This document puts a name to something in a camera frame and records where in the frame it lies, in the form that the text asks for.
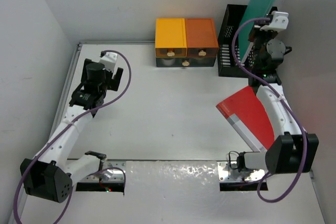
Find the green clip file folder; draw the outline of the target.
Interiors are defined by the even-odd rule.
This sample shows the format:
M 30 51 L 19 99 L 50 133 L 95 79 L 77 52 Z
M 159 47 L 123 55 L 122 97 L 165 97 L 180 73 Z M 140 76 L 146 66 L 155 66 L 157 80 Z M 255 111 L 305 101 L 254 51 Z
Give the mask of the green clip file folder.
M 244 12 L 243 18 L 240 22 L 242 25 L 244 22 L 258 17 L 265 17 L 275 0 L 250 0 L 247 8 Z M 252 48 L 251 42 L 248 40 L 249 33 L 253 28 L 253 23 L 246 25 L 238 35 L 239 55 L 241 63 L 244 63 L 248 57 L 248 54 Z

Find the red clip file folder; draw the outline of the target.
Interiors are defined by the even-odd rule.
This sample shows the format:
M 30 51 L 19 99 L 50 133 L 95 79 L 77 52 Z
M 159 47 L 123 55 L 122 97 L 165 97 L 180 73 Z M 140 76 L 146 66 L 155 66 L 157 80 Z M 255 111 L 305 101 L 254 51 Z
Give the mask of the red clip file folder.
M 252 151 L 265 152 L 272 146 L 275 137 L 270 120 L 250 86 L 227 97 L 216 108 Z

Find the transparent grey drawer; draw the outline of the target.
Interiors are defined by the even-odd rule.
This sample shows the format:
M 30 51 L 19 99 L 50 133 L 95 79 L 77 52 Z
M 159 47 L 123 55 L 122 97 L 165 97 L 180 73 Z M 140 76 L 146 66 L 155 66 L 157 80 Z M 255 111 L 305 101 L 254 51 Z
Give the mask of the transparent grey drawer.
M 156 66 L 159 68 L 182 67 L 186 58 L 156 58 Z
M 187 57 L 185 60 L 189 67 L 213 67 L 216 57 Z

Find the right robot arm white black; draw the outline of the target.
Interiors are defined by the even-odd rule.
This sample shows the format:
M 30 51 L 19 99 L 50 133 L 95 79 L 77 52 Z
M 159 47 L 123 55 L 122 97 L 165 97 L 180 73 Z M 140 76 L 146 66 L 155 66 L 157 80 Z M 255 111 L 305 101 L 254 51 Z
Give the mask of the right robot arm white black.
M 308 134 L 299 125 L 284 96 L 277 67 L 292 51 L 276 39 L 277 32 L 253 29 L 249 39 L 254 42 L 252 76 L 246 90 L 251 108 L 258 112 L 249 116 L 256 126 L 237 121 L 245 142 L 257 140 L 259 146 L 237 157 L 239 172 L 263 169 L 269 175 L 307 173 L 311 170 L 319 145 L 315 134 Z

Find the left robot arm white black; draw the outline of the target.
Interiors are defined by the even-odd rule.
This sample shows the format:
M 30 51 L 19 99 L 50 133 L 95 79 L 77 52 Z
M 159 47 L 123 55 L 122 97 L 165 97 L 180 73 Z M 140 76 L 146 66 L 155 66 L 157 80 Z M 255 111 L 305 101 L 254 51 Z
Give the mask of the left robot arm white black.
M 20 172 L 26 174 L 26 194 L 62 203 L 73 185 L 102 170 L 106 155 L 87 151 L 73 162 L 69 154 L 86 125 L 103 105 L 107 91 L 117 91 L 123 74 L 116 67 L 117 56 L 104 56 L 98 62 L 86 59 L 80 84 L 74 89 L 65 115 L 38 159 L 24 159 Z

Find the black mesh file rack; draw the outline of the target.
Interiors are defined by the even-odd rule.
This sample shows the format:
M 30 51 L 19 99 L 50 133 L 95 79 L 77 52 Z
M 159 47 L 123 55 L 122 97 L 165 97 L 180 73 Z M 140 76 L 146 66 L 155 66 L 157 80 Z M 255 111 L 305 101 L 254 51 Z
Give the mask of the black mesh file rack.
M 223 18 L 222 26 L 218 35 L 219 51 L 217 54 L 218 75 L 220 77 L 248 78 L 245 72 L 237 65 L 232 56 L 232 41 L 239 23 L 242 20 L 246 5 L 228 4 Z M 241 63 L 248 71 L 250 70 L 253 57 L 253 47 L 244 63 Z

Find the orange drawer box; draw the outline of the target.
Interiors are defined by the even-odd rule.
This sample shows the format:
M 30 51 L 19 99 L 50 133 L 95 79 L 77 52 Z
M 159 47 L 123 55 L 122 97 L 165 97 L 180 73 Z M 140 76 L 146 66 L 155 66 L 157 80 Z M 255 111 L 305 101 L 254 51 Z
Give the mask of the orange drawer box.
M 217 33 L 212 18 L 185 19 L 187 57 L 215 57 L 218 52 Z

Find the yellow drawer box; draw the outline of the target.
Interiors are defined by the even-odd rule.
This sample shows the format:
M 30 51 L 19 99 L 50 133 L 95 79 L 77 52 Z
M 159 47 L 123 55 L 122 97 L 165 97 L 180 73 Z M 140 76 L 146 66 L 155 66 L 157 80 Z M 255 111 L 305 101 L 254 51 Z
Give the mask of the yellow drawer box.
M 155 56 L 182 58 L 186 56 L 184 18 L 158 18 L 155 23 Z

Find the white foam front board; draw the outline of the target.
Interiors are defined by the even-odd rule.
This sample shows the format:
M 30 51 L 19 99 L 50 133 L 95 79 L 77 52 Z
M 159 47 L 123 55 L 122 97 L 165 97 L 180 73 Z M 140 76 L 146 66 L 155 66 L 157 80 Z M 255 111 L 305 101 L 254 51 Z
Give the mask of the white foam front board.
M 79 192 L 69 206 L 28 197 L 23 223 L 323 223 L 310 176 L 282 201 L 221 191 L 214 162 L 128 162 L 124 193 Z

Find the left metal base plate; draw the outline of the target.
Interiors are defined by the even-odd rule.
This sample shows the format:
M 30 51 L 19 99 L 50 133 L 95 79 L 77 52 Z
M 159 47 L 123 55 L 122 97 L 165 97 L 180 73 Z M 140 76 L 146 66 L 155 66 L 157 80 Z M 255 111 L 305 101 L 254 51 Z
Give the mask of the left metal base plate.
M 80 182 L 109 182 L 109 183 L 124 183 L 126 175 L 126 161 L 109 159 L 103 165 L 103 172 L 84 177 Z

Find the metal base plate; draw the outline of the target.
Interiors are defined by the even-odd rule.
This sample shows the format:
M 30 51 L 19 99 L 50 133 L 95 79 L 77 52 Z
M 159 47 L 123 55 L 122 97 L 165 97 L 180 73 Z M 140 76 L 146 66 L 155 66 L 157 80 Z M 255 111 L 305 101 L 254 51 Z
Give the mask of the metal base plate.
M 80 182 L 109 182 L 109 183 L 124 183 L 126 175 L 126 161 L 109 159 L 103 165 L 103 172 L 84 177 Z
M 239 172 L 236 161 L 222 161 L 217 163 L 218 177 L 221 183 L 251 183 L 262 179 L 263 169 Z

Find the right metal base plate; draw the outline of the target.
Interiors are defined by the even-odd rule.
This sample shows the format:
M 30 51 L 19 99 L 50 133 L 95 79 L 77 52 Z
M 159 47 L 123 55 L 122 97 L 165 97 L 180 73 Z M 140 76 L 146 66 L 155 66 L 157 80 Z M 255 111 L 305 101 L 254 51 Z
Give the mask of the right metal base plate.
M 239 172 L 236 161 L 222 161 L 217 163 L 218 177 L 221 183 L 251 183 L 262 179 L 263 169 Z

